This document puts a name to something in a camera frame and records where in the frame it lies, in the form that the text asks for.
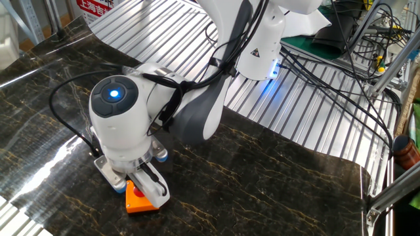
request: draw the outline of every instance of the blue led light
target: blue led light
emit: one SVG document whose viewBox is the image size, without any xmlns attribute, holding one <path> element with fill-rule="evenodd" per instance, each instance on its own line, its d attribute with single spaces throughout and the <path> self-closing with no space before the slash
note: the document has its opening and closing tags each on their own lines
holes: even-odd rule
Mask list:
<svg viewBox="0 0 420 236">
<path fill-rule="evenodd" d="M 116 91 L 116 90 L 113 90 L 113 91 L 110 92 L 110 96 L 113 97 L 113 98 L 118 97 L 118 95 L 119 95 L 119 92 Z"/>
</svg>

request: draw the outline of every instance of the red button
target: red button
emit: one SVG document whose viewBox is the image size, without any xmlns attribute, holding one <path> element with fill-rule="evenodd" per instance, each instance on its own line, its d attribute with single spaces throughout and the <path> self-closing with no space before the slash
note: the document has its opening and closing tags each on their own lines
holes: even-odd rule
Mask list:
<svg viewBox="0 0 420 236">
<path fill-rule="evenodd" d="M 137 197 L 144 197 L 144 194 L 137 187 L 134 187 L 133 192 Z"/>
</svg>

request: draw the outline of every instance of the warning label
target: warning label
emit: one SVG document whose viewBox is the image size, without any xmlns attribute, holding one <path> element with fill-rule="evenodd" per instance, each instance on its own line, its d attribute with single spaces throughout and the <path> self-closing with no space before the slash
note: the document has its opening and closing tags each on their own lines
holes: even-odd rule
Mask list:
<svg viewBox="0 0 420 236">
<path fill-rule="evenodd" d="M 253 56 L 260 57 L 260 53 L 259 53 L 258 49 L 255 49 L 254 51 L 252 51 L 251 54 Z"/>
<path fill-rule="evenodd" d="M 88 24 L 113 9 L 114 0 L 76 0 L 77 6 L 83 11 L 83 17 Z"/>
</svg>

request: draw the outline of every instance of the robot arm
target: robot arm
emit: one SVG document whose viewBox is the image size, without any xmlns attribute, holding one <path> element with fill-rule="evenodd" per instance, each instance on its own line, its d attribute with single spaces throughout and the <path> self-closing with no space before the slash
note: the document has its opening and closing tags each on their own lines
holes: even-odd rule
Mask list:
<svg viewBox="0 0 420 236">
<path fill-rule="evenodd" d="M 273 68 L 278 63 L 280 40 L 285 29 L 285 16 L 279 7 L 291 12 L 310 14 L 322 0 L 270 0 L 257 33 L 241 54 L 237 69 L 248 79 L 273 79 Z"/>
<path fill-rule="evenodd" d="M 247 65 L 250 60 L 246 59 L 246 63 L 242 64 L 241 61 L 249 58 L 249 55 L 252 59 L 260 59 L 256 65 L 264 64 L 265 67 L 267 62 L 270 67 L 276 58 L 275 48 L 280 45 L 284 29 L 284 16 L 276 2 L 259 0 L 259 7 L 264 3 L 262 8 L 267 10 L 261 13 L 264 17 L 261 17 L 260 27 L 242 53 L 238 64 L 241 73 L 241 65 Z M 205 80 L 212 77 L 212 82 L 189 90 L 182 97 L 168 126 L 169 132 L 186 144 L 204 142 L 216 131 L 230 78 L 227 71 L 221 72 L 220 65 L 237 50 L 239 39 L 246 37 L 244 32 L 253 19 L 253 5 L 249 0 L 198 0 L 198 3 L 218 29 L 219 48 L 204 76 Z M 262 48 L 260 42 L 269 42 L 270 46 Z M 255 49 L 260 50 L 261 55 L 255 56 Z M 261 68 L 253 66 L 253 71 L 261 71 Z M 128 174 L 149 201 L 155 207 L 160 207 L 169 200 L 169 190 L 165 180 L 150 164 L 154 156 L 154 137 L 148 136 L 148 127 L 159 115 L 159 111 L 166 108 L 175 89 L 154 83 L 147 79 L 146 74 L 170 78 L 180 84 L 185 81 L 183 77 L 158 64 L 143 64 L 126 75 L 111 76 L 99 82 L 91 93 L 89 114 L 110 168 L 120 174 Z"/>
</svg>

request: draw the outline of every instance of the green mat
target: green mat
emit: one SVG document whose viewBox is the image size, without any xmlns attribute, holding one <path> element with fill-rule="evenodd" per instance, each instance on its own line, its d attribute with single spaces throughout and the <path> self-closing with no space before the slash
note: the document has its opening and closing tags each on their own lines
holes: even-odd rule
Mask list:
<svg viewBox="0 0 420 236">
<path fill-rule="evenodd" d="M 329 13 L 326 11 L 325 8 L 320 7 L 318 10 L 326 17 L 328 18 Z M 337 59 L 341 56 L 340 52 L 331 51 L 330 48 L 327 49 L 327 47 L 323 47 L 321 45 L 312 45 L 312 41 L 314 39 L 304 37 L 304 36 L 296 36 L 296 37 L 288 37 L 282 39 L 283 42 L 288 43 L 290 45 L 293 45 L 297 48 L 303 49 L 307 52 L 310 52 L 316 56 L 319 56 L 324 59 L 332 60 Z"/>
</svg>

